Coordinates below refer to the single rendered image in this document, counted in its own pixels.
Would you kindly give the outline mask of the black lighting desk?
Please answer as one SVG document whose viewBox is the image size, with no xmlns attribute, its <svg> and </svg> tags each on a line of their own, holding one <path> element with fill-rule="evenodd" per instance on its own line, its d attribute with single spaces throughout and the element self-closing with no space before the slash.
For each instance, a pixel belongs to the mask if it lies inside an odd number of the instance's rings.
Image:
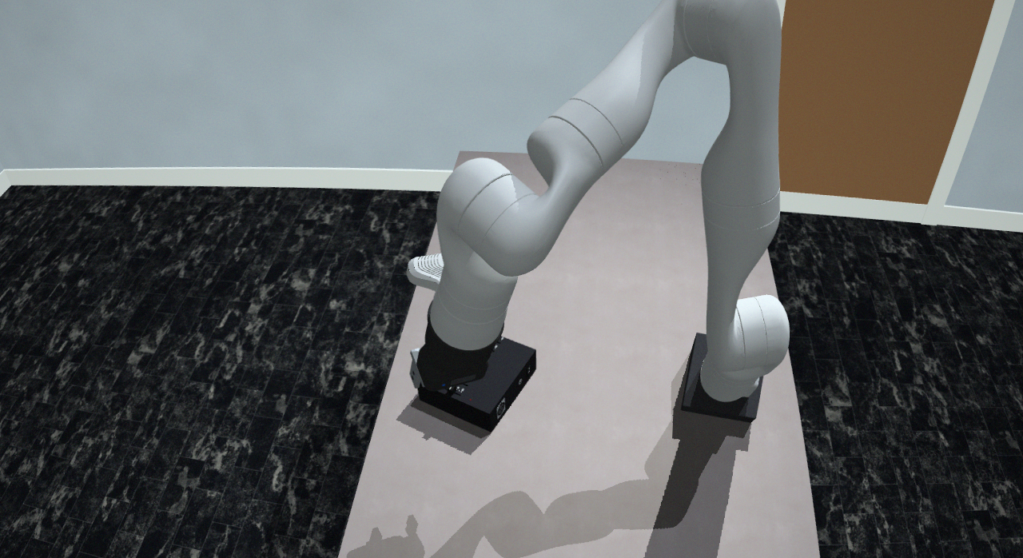
<svg viewBox="0 0 1023 558">
<path fill-rule="evenodd" d="M 448 389 L 419 389 L 420 401 L 492 432 L 536 369 L 536 349 L 501 337 L 484 378 Z"/>
</svg>

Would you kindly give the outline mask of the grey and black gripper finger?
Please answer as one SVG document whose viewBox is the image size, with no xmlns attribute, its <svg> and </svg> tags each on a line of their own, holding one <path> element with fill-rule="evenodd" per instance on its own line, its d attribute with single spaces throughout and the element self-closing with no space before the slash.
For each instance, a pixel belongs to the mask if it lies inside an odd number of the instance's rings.
<svg viewBox="0 0 1023 558">
<path fill-rule="evenodd" d="M 412 354 L 412 369 L 410 369 L 410 377 L 412 377 L 412 383 L 414 384 L 414 389 L 424 387 L 422 379 L 419 373 L 419 368 L 417 368 L 417 358 L 419 358 L 420 348 L 413 349 L 410 354 Z"/>
</svg>

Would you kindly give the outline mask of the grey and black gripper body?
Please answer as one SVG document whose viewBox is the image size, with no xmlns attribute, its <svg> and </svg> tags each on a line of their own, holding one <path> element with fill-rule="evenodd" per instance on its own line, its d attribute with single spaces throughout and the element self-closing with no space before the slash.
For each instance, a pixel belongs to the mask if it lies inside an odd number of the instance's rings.
<svg viewBox="0 0 1023 558">
<path fill-rule="evenodd" d="M 416 362 L 425 389 L 432 392 L 484 378 L 508 312 L 507 307 L 500 317 L 486 324 L 470 324 L 449 313 L 438 287 L 443 266 L 441 254 L 413 258 L 407 265 L 410 282 L 435 291 Z"/>
</svg>

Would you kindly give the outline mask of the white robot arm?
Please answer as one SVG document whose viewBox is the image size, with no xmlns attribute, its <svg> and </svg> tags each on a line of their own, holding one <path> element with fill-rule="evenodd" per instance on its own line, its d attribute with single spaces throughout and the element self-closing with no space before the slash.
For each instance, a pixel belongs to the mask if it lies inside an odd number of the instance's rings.
<svg viewBox="0 0 1023 558">
<path fill-rule="evenodd" d="M 726 65 L 730 116 L 701 172 L 708 352 L 700 380 L 717 401 L 751 397 L 790 340 L 777 298 L 738 300 L 781 220 L 781 48 L 777 0 L 662 0 L 616 58 L 527 137 L 546 194 L 489 158 L 448 177 L 437 202 L 444 307 L 470 324 L 500 317 L 518 275 L 540 266 L 583 195 L 642 137 L 669 71 L 688 58 Z"/>
</svg>

